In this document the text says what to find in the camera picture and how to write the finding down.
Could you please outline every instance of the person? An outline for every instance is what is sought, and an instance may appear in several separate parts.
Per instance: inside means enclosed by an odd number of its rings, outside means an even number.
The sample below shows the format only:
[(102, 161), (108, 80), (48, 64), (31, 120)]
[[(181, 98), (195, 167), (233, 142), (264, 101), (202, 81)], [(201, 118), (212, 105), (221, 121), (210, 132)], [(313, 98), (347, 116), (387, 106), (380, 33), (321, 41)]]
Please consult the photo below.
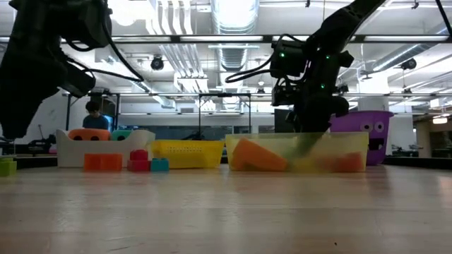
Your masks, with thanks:
[(108, 130), (108, 120), (99, 112), (99, 104), (97, 102), (90, 101), (85, 106), (89, 115), (83, 119), (84, 128), (95, 128)]

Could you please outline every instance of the pink toy block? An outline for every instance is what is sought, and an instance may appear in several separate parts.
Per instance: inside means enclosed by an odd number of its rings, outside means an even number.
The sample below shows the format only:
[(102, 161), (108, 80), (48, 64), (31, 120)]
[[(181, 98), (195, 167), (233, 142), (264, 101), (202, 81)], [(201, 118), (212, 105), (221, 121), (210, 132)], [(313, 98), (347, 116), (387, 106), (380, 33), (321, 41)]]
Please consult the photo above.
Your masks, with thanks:
[(150, 162), (148, 160), (129, 160), (127, 170), (131, 172), (149, 172)]

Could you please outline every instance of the dark hair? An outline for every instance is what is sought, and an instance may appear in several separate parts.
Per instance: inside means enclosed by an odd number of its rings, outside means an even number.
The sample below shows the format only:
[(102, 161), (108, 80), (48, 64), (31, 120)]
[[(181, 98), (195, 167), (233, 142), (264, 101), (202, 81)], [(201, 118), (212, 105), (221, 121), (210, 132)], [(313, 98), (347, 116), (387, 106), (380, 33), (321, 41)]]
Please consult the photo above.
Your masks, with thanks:
[(89, 101), (86, 104), (85, 108), (86, 108), (86, 110), (88, 110), (88, 112), (96, 112), (96, 111), (99, 111), (99, 104), (94, 101)]

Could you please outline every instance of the toy eye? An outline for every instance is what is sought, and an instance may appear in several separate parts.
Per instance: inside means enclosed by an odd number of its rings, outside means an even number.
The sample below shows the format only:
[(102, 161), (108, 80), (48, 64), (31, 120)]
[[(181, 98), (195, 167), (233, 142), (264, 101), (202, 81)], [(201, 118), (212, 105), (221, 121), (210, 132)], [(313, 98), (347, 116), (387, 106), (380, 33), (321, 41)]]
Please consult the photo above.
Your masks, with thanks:
[(361, 123), (361, 131), (372, 132), (373, 128), (370, 123)]
[(375, 123), (375, 131), (378, 132), (384, 131), (384, 124), (382, 122)]

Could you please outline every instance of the yellow plastic basket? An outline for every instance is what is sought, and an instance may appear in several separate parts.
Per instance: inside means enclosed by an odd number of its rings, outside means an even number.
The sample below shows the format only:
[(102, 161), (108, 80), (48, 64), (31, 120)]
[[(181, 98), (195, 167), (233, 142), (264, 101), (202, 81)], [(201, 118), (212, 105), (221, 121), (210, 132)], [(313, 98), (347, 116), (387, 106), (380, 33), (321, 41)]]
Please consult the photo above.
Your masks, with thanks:
[(148, 146), (154, 158), (166, 158), (171, 169), (214, 169), (221, 163), (224, 141), (156, 140)]

